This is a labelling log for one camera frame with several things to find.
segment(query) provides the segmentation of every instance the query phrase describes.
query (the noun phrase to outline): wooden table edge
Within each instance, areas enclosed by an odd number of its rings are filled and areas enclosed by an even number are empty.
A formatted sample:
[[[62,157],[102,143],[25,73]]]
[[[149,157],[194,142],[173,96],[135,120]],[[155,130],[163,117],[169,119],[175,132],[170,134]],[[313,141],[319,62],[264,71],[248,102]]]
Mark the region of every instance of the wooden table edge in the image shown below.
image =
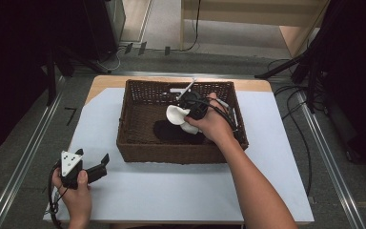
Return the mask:
[[[128,79],[162,81],[162,82],[192,82],[190,77],[165,77],[165,76],[128,76],[128,75],[98,75],[94,78],[85,104],[107,88],[124,88]],[[260,79],[225,79],[198,77],[197,82],[225,82],[231,81],[238,91],[271,92],[272,87],[266,80]]]

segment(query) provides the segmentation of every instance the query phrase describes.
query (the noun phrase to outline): human hand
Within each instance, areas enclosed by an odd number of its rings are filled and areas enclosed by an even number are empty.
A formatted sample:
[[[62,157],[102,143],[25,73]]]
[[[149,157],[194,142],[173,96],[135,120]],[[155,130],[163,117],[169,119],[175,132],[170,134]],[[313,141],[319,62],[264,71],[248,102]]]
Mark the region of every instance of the human hand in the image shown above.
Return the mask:
[[[209,94],[209,98],[216,98],[216,93]],[[210,104],[225,112],[225,109],[214,99],[210,101]],[[195,120],[186,116],[185,121],[200,129],[204,136],[215,144],[234,138],[233,130],[227,120],[211,107],[208,108],[206,115],[202,119]]]
[[[82,170],[78,174],[78,189],[68,189],[62,185],[59,168],[52,175],[52,183],[58,189],[70,213],[69,228],[88,228],[92,212],[92,197],[88,186],[88,174]]]

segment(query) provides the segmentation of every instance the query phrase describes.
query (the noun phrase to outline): metal bar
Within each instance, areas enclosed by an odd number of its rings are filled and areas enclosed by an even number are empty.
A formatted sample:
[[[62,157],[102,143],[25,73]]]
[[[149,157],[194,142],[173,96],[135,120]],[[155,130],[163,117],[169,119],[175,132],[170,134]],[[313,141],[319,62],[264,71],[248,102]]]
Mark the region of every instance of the metal bar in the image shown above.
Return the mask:
[[[37,152],[38,146],[40,145],[41,140],[49,126],[51,119],[58,107],[59,101],[62,96],[62,92],[66,83],[66,79],[61,76],[58,80],[58,94],[56,98],[53,100],[50,107],[47,107],[45,112],[43,113],[34,133],[29,141],[28,146],[26,147],[22,157],[20,158],[17,166],[13,172],[13,175],[10,178],[4,192],[0,197],[0,227],[14,201],[14,198],[19,191],[20,185],[22,184],[26,173],[31,165],[31,162],[34,158],[35,153]]]
[[[142,42],[142,38],[144,37],[144,32],[145,32],[145,29],[147,28],[147,22],[148,22],[148,18],[150,17],[150,12],[151,12],[152,7],[153,7],[153,0],[150,0],[150,2],[148,3],[147,10],[145,11],[145,17],[144,17],[144,22],[142,23],[142,26],[141,26],[141,32],[139,33],[139,42]]]
[[[157,73],[157,72],[116,72],[113,75],[129,76],[164,76],[164,77],[190,77],[190,78],[228,78],[228,79],[256,79],[252,74],[215,74],[215,73]],[[290,76],[274,76],[267,80],[271,83],[291,83]]]
[[[298,93],[297,96],[299,102],[304,102],[306,100],[305,93],[303,92]],[[309,109],[306,105],[302,105],[302,110],[305,114],[308,124],[310,125],[311,131],[315,138],[315,142],[317,144],[320,154],[322,155],[323,162],[326,165],[329,176],[331,177],[332,183],[335,186],[338,198],[341,202],[341,205],[343,206],[344,212],[346,213],[347,219],[349,220],[351,227],[353,229],[366,228],[363,219],[358,212],[356,202],[353,199],[352,193],[347,187],[347,184],[344,181],[339,168],[337,167],[331,149],[326,142],[326,139],[319,127],[315,115],[309,112]]]

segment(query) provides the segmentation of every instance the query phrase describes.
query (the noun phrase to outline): white table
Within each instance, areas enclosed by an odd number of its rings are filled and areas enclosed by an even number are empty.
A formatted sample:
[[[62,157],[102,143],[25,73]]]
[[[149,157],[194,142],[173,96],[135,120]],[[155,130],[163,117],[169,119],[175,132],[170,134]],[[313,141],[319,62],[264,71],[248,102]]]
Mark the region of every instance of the white table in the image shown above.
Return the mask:
[[[252,84],[251,80],[243,83]],[[227,164],[124,162],[115,144],[123,93],[123,88],[108,88],[101,93],[97,91],[94,98],[88,99],[90,102],[82,111],[69,148],[69,152],[84,150],[85,169],[98,164],[106,153],[110,155],[108,174],[91,185],[91,220],[243,223]],[[273,184],[297,223],[314,221],[273,93],[236,93],[250,142],[246,154]],[[63,202],[59,204],[57,218],[69,220]],[[50,216],[44,216],[44,219],[50,220]]]

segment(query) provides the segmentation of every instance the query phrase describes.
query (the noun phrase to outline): handheld controller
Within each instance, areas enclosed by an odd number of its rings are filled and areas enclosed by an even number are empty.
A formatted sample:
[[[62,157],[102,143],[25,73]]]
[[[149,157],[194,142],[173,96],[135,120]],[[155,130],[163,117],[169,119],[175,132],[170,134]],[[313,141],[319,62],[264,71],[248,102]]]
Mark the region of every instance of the handheld controller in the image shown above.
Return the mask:
[[[198,92],[190,91],[185,92],[181,98],[179,107],[183,109],[190,109],[187,116],[192,117],[195,120],[203,118],[209,107],[209,100],[207,98],[201,97]]]
[[[63,151],[61,153],[61,159],[59,159],[54,166],[51,168],[50,176],[49,176],[49,188],[48,188],[48,196],[49,196],[49,210],[47,213],[50,213],[52,223],[56,228],[62,228],[61,222],[57,220],[55,214],[58,212],[58,200],[61,199],[59,197],[59,191],[54,195],[54,199],[52,199],[52,176],[56,168],[61,168],[60,178],[62,181],[62,186],[66,187],[67,190],[77,189],[78,188],[78,174],[82,170],[82,156],[83,150],[80,149],[76,153],[69,153]],[[86,170],[88,174],[88,183],[92,183],[100,179],[101,177],[107,174],[106,165],[109,163],[109,154],[106,154],[101,160],[100,164],[91,167]]]
[[[83,150],[80,149],[76,153],[61,153],[61,181],[66,188],[78,188],[78,174],[82,170]],[[88,174],[88,183],[92,183],[107,174],[106,165],[109,163],[109,154],[106,154],[101,163],[86,170]]]

